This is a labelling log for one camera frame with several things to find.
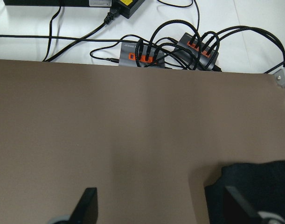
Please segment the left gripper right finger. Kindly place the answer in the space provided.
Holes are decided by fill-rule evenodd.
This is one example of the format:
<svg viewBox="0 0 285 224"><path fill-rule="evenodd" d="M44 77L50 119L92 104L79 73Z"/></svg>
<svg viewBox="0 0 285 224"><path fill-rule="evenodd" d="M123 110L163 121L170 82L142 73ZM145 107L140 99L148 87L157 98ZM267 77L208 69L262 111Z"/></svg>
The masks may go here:
<svg viewBox="0 0 285 224"><path fill-rule="evenodd" d="M223 191L223 217L226 224L260 224L262 218L234 186Z"/></svg>

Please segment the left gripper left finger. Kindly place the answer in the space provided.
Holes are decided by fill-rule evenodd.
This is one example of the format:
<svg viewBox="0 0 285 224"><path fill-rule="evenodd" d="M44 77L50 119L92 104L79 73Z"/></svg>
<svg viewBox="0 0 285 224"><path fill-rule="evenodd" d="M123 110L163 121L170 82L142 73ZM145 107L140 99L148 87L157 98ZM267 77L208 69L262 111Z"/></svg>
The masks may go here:
<svg viewBox="0 0 285 224"><path fill-rule="evenodd" d="M86 188L73 210L68 224L97 223L97 188Z"/></svg>

